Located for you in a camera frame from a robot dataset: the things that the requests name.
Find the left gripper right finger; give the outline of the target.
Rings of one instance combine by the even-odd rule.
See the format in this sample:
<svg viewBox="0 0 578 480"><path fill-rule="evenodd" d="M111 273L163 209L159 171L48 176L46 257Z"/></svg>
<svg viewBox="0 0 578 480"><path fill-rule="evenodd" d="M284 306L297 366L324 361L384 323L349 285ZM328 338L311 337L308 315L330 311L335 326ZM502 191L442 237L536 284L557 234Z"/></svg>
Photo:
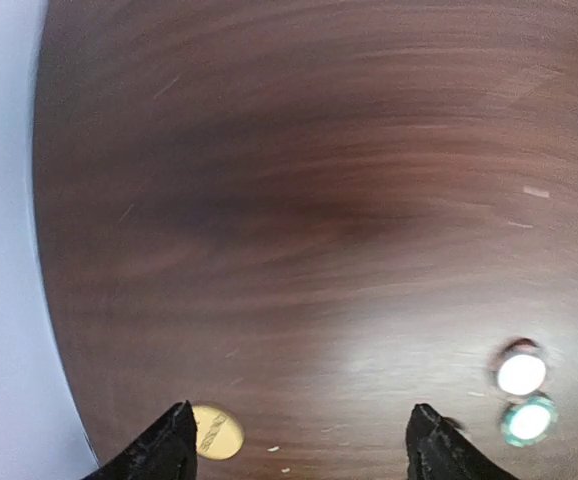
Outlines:
<svg viewBox="0 0 578 480"><path fill-rule="evenodd" d="M427 403L414 406L405 445L409 480L517 480Z"/></svg>

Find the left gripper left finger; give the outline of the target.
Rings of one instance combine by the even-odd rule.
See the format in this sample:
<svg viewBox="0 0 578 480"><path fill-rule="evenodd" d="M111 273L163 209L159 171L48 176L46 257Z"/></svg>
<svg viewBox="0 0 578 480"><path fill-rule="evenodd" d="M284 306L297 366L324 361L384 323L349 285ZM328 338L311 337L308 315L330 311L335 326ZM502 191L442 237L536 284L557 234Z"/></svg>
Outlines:
<svg viewBox="0 0 578 480"><path fill-rule="evenodd" d="M194 480L196 441L192 405L175 403L121 453L83 480Z"/></svg>

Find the yellow big blind button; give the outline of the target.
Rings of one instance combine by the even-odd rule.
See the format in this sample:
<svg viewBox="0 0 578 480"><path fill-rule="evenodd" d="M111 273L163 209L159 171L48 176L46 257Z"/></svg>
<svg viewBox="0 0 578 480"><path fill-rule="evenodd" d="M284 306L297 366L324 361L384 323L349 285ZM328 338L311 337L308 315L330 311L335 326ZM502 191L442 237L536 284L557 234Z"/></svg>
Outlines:
<svg viewBox="0 0 578 480"><path fill-rule="evenodd" d="M193 405L197 427L196 449L210 460L227 460L243 447L245 433L241 424L226 410L214 405Z"/></svg>

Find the green poker chip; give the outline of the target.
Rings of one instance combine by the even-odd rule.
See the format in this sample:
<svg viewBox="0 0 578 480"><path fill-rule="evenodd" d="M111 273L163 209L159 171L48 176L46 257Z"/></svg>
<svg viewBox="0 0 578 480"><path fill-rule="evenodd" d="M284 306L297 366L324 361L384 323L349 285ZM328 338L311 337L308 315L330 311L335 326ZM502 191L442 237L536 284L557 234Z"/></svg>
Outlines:
<svg viewBox="0 0 578 480"><path fill-rule="evenodd" d="M508 405L500 418L500 431L507 444L523 448L542 441L557 420L553 400L533 395Z"/></svg>

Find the black orange poker chip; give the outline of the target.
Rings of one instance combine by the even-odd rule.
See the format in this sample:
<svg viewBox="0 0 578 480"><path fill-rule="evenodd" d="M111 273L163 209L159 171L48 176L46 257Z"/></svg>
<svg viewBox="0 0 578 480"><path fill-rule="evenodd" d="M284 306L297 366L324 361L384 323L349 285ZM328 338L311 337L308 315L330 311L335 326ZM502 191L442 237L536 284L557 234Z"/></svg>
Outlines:
<svg viewBox="0 0 578 480"><path fill-rule="evenodd" d="M488 371L492 384L499 391L511 397L527 397L543 386L549 367L539 343L518 337L495 353Z"/></svg>

